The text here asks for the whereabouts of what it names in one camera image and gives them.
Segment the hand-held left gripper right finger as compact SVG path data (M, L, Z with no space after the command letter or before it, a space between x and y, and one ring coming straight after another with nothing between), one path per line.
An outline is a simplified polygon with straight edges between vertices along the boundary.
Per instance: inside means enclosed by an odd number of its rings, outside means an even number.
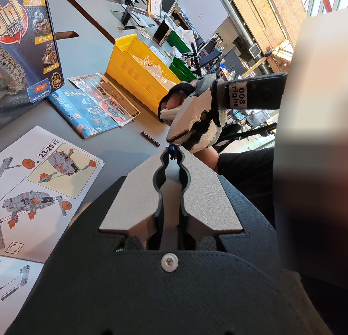
M221 181L226 181L182 146L176 148L182 185L178 249L195 250L206 236L240 234L242 224Z

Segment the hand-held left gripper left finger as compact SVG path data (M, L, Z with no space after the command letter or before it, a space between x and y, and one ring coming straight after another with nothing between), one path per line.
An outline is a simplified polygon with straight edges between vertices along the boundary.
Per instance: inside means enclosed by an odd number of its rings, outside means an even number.
M163 195L167 148L128 173L99 230L137 236L148 249L159 250L163 234Z

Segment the grey holed building beam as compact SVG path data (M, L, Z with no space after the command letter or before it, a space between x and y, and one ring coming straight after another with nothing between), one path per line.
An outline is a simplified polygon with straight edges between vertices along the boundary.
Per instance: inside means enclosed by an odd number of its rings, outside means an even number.
M156 141L155 139L153 139L150 135L148 135L145 131L141 132L141 136L143 138L145 138L147 141L149 141L151 144L153 144L156 147L160 146L160 143L158 141Z

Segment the person's right hand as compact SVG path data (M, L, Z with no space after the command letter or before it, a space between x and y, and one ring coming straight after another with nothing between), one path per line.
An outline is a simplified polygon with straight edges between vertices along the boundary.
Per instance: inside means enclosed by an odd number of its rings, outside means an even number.
M182 103L188 96L189 95L183 92L182 90L174 92L167 100L166 109L171 110L182 105Z

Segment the green plastic bin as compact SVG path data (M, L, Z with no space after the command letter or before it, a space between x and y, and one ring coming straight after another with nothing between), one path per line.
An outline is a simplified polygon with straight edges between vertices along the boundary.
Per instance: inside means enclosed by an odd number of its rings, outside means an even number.
M167 38L167 42L171 47L175 47L180 53L192 53L192 49L189 48L183 40L179 37L179 35L172 30Z
M195 74L184 64L182 59L177 58L175 55L169 69L180 81L190 82L197 79Z

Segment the clear plastic part bags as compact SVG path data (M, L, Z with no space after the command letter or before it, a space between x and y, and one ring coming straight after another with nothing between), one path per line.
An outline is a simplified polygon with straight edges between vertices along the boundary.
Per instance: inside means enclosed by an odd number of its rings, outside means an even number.
M149 47L135 38L128 47L128 53L137 61L138 67L142 66L149 72L147 79L150 79L152 75L166 90L180 83L179 78L167 67L170 62L169 57L164 55L157 46Z

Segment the sticker sheet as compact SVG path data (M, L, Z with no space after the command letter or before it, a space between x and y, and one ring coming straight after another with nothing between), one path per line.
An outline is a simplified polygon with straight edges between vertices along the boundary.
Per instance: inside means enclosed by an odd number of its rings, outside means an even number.
M81 89L121 127L141 114L140 110L101 72L70 77L68 80Z

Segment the yellow plastic bin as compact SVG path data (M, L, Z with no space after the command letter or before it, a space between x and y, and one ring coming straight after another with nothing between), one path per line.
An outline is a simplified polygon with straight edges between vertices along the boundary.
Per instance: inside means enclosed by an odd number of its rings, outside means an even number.
M168 93L168 85L159 81L139 60L148 60L150 65L160 66L161 77L179 84L177 76L157 57L136 34L115 40L115 45L106 73L135 96L152 112L157 113L160 100Z

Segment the black wooden box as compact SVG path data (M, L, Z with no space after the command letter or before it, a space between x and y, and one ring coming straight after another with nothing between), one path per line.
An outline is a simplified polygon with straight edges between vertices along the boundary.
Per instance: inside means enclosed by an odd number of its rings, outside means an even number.
M159 45L162 46L163 43L167 40L169 35L173 30L175 30L176 24L170 17L165 15L163 21L159 25L158 29L154 33L153 39Z

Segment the open instruction booklet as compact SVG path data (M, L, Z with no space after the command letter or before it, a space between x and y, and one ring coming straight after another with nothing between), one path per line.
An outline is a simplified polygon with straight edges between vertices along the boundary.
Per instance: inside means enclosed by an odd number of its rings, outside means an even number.
M1 334L103 166L103 160L39 126L1 152Z

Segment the white whiteboard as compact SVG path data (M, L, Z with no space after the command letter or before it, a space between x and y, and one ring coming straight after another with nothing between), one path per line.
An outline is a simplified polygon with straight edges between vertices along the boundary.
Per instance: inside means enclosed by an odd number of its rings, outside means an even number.
M205 42L229 17L221 0L179 0L178 4Z

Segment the small blue booklet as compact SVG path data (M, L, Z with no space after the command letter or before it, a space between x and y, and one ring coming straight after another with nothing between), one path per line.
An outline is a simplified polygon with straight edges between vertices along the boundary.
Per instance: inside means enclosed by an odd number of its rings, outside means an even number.
M50 94L48 100L82 138L119 127L119 124L81 89L60 88Z

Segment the metal stand base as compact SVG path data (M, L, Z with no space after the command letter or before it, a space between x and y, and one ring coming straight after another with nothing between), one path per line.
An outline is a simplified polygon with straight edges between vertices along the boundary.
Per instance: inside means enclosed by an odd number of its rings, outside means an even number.
M120 10L111 10L110 12L121 22L122 25L118 26L121 31L135 29L136 27L148 28L154 26L153 24L147 24L142 18L142 16L148 16L147 10L143 8L121 4Z

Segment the standing sign board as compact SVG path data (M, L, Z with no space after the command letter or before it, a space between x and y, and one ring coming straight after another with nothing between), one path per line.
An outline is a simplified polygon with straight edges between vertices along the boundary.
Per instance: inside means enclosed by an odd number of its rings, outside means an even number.
M162 1L163 0L147 0L147 14L148 17L160 21L162 13Z

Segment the robot kit box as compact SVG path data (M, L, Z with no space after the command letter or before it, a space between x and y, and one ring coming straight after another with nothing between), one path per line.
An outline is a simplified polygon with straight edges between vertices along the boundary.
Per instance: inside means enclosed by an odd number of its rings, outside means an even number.
M48 0L0 0L0 128L63 84Z

